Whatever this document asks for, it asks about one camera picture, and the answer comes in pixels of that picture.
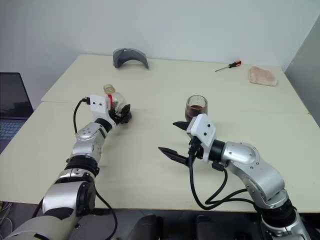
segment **laptop keyboard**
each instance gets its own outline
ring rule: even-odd
[[[0,140],[11,140],[23,124],[23,122],[0,122]]]

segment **plastic bottle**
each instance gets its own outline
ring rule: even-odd
[[[111,84],[104,85],[103,90],[111,100],[111,108],[119,114],[123,107],[127,105],[124,96],[122,96],[121,93],[116,92],[116,89]]]

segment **laptop screen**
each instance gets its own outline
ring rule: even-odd
[[[19,73],[0,72],[0,116],[27,119],[34,112]]]

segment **gray plastic object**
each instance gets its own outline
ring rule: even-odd
[[[127,61],[137,60],[141,62],[147,69],[149,68],[146,55],[133,48],[118,48],[113,52],[113,66],[118,69]]]

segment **laptop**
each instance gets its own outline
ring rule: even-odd
[[[18,72],[0,72],[0,153],[34,112]]]

